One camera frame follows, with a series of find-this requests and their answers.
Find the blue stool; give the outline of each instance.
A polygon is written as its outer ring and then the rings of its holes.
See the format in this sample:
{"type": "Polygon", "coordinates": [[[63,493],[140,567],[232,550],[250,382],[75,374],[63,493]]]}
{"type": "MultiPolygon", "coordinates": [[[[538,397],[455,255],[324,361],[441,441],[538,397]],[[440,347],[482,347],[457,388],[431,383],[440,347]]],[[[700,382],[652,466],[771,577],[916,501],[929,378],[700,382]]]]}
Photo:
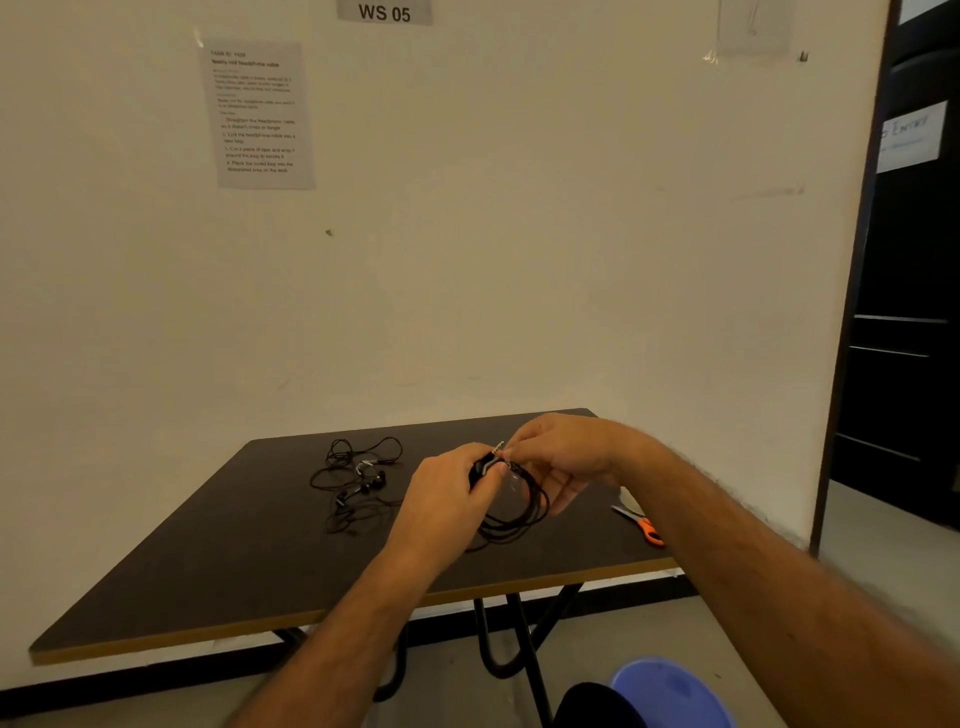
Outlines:
{"type": "Polygon", "coordinates": [[[621,667],[610,687],[630,701],[648,728],[736,728],[700,678],[662,657],[621,667]]]}

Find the hand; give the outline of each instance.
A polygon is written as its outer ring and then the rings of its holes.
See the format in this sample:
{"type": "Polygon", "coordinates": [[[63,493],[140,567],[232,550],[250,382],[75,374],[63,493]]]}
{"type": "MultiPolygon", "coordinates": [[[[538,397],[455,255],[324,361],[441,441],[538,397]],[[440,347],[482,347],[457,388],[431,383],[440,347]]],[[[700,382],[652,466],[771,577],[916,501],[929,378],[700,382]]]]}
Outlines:
{"type": "Polygon", "coordinates": [[[589,480],[616,483],[616,460],[631,436],[642,437],[610,420],[551,412],[517,430],[504,457],[523,464],[540,481],[550,498],[550,513],[556,515],[589,480]]]}
{"type": "Polygon", "coordinates": [[[469,546],[507,472],[505,463],[497,463],[470,489],[470,467],[492,449],[473,443],[420,463],[384,551],[423,570],[431,582],[456,561],[469,546]]]}

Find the black table frame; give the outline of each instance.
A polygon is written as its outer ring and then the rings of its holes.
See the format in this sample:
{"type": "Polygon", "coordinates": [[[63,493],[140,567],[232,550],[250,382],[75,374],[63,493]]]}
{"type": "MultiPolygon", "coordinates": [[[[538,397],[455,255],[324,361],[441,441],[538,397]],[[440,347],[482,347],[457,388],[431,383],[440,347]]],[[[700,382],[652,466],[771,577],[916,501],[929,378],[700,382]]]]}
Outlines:
{"type": "MultiPolygon", "coordinates": [[[[546,613],[537,622],[537,625],[530,629],[527,623],[526,615],[523,612],[523,602],[519,594],[508,594],[507,605],[510,607],[510,614],[513,620],[516,642],[519,645],[519,651],[514,658],[506,663],[500,664],[493,658],[490,649],[490,631],[487,627],[487,611],[483,604],[483,599],[473,600],[473,614],[477,620],[477,641],[480,644],[480,659],[484,667],[493,677],[499,680],[507,680],[519,674],[521,670],[527,671],[527,680],[530,682],[530,692],[534,696],[534,703],[537,705],[537,715],[540,717],[540,724],[543,728],[548,728],[553,723],[553,712],[550,709],[550,698],[546,694],[546,687],[543,684],[543,675],[540,672],[540,661],[537,659],[537,650],[543,645],[547,635],[557,626],[564,615],[566,608],[570,606],[577,593],[580,592],[583,584],[568,584],[560,590],[560,593],[553,598],[546,613]]],[[[287,643],[300,645],[306,640],[303,630],[298,627],[290,629],[277,629],[274,634],[287,643]]],[[[390,681],[381,685],[373,694],[374,703],[382,703],[389,700],[400,689],[403,678],[407,672],[407,625],[403,625],[399,636],[396,638],[396,666],[394,675],[390,681]]]]}

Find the forearm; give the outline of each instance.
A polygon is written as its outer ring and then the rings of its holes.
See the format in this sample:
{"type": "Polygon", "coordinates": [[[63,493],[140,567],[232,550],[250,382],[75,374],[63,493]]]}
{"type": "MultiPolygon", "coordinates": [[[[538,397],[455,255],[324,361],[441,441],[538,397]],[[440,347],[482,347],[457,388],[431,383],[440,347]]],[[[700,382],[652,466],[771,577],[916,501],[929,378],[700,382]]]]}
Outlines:
{"type": "Polygon", "coordinates": [[[396,637],[429,585],[417,565],[381,552],[230,728],[360,725],[396,637]]]}
{"type": "Polygon", "coordinates": [[[955,724],[946,656],[656,441],[620,449],[617,479],[789,725],[955,724]]]}

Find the wooden table edge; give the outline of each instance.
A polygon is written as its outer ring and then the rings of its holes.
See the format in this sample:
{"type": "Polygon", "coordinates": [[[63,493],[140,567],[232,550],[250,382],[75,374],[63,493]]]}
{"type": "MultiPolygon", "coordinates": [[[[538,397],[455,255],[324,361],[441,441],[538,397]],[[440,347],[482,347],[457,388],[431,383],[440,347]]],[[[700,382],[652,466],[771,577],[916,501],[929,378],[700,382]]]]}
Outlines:
{"type": "MultiPolygon", "coordinates": [[[[677,562],[671,557],[637,561],[630,564],[618,564],[611,567],[570,571],[567,573],[536,576],[531,579],[504,581],[495,584],[486,584],[480,587],[466,587],[452,589],[445,592],[430,592],[420,602],[421,607],[433,607],[439,604],[451,604],[458,601],[470,601],[488,596],[502,596],[518,592],[531,592],[535,589],[563,587],[567,584],[580,584],[587,581],[613,579],[619,576],[634,576],[651,571],[675,569],[677,562]]],[[[230,624],[218,624],[213,627],[198,627],[184,629],[178,632],[167,632],[148,637],[134,637],[128,640],[113,640],[104,643],[84,644],[76,647],[63,647],[42,651],[30,650],[30,660],[34,665],[57,665],[60,663],[89,660],[96,657],[123,655],[131,652],[142,652],[161,647],[176,647],[184,644],[209,642],[211,640],[225,640],[231,637],[244,637],[262,632],[272,632],[275,629],[300,627],[305,624],[316,624],[324,618],[326,610],[299,612],[281,617],[267,617],[264,619],[247,619],[230,624]]]]}

